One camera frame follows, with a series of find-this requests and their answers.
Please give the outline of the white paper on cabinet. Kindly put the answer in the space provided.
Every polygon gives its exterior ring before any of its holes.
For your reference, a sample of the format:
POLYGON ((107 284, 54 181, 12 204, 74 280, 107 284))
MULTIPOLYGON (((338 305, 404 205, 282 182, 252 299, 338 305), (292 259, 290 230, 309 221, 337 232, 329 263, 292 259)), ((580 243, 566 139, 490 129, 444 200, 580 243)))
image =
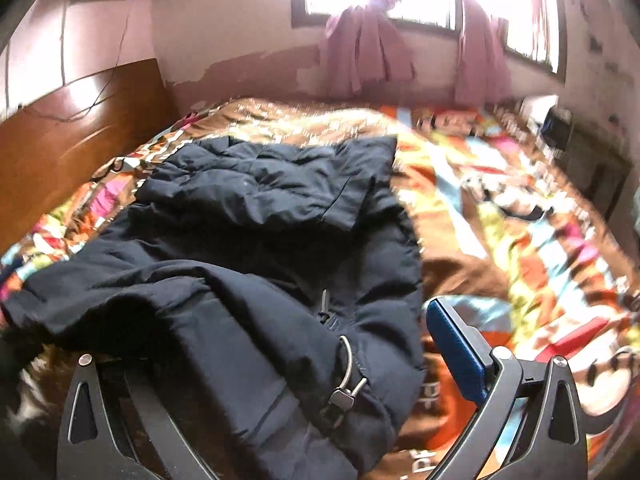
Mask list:
POLYGON ((559 102, 557 94, 545 96, 526 96, 522 99, 518 112, 526 122, 532 120, 541 125, 547 117, 548 111, 559 102))

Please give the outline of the pink curtain right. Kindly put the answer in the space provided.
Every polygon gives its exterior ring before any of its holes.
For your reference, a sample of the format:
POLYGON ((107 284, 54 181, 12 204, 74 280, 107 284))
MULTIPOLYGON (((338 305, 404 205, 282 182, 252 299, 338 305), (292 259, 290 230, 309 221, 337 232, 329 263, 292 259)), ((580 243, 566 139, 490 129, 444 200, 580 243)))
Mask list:
POLYGON ((498 104, 511 96, 511 77, 504 47, 483 8, 462 0, 454 99, 459 105, 498 104))

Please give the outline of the dark bedside cabinet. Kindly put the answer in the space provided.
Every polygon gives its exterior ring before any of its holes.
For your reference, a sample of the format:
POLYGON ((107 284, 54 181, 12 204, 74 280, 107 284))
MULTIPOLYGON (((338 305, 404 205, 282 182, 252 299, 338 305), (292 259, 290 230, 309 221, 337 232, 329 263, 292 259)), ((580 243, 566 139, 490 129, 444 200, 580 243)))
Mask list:
POLYGON ((552 106, 541 136, 568 180, 608 220, 623 193, 631 161, 596 122, 552 106))

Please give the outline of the dark navy padded jacket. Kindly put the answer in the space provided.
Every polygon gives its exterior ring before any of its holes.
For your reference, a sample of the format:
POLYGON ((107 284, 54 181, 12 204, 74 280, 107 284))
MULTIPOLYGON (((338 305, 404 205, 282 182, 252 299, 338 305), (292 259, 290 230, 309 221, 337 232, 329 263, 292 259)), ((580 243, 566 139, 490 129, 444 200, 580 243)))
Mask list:
POLYGON ((366 474, 424 377, 395 153, 391 136, 186 144, 2 302, 2 339, 18 364, 46 344, 155 362, 189 442, 240 479, 366 474))

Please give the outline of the brown wooden headboard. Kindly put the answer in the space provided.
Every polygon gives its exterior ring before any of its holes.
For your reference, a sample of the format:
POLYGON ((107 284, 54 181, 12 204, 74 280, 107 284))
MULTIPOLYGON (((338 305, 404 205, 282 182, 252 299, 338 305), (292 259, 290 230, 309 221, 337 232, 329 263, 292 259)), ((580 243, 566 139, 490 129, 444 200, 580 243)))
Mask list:
POLYGON ((77 79, 18 110, 1 124, 1 249, 99 166, 177 118, 154 58, 77 79))

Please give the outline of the pink curtain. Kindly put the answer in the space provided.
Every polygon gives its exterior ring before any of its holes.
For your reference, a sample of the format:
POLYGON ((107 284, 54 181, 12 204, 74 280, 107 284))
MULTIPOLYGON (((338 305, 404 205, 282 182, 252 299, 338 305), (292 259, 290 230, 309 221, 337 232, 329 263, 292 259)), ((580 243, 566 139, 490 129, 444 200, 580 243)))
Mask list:
POLYGON ((498 104, 511 96, 511 77, 504 47, 483 8, 462 0, 454 99, 459 105, 498 104))
POLYGON ((412 52, 390 19, 370 6, 329 18, 321 44, 326 90, 332 98, 358 96, 370 84, 413 81, 412 52))

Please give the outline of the pink curtain left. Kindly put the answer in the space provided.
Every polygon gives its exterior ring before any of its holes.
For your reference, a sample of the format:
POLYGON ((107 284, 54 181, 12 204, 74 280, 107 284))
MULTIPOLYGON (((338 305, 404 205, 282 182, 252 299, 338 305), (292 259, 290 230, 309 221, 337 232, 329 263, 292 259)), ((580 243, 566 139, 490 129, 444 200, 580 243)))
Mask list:
POLYGON ((390 19, 370 6, 329 18, 321 44, 326 90, 332 98, 358 96, 370 84, 413 81, 412 52, 390 19))

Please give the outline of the brown colourful cartoon bedspread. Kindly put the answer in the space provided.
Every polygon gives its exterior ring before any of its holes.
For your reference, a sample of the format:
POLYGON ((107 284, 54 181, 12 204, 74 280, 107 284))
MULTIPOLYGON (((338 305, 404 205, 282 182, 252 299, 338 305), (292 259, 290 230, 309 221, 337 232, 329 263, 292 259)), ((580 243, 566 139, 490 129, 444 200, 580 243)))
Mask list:
MULTIPOLYGON (((573 375, 588 453, 588 476, 619 426, 630 424, 639 400, 639 274, 602 218, 572 187, 542 147, 505 110, 401 113, 238 99, 186 118, 125 157, 101 168, 63 207, 63 223, 47 222, 30 246, 53 245, 51 263, 23 264, 22 244, 3 257, 11 276, 1 304, 36 272, 76 255, 136 198, 138 189, 186 144, 231 136, 250 143, 298 148, 370 136, 396 141, 390 187, 411 221, 420 250, 422 304, 418 317, 424 377, 396 442, 355 479, 431 479, 475 412, 428 332, 424 309, 450 304, 493 347, 523 361, 566 359, 573 375)), ((46 344, 18 364, 2 334, 1 401, 11 427, 1 442, 6 479, 55 478, 58 430, 78 358, 136 363, 171 414, 153 361, 68 351, 46 344)), ((145 466, 160 461, 128 400, 122 411, 145 466)), ((525 415, 517 400, 479 479, 499 468, 525 415)))

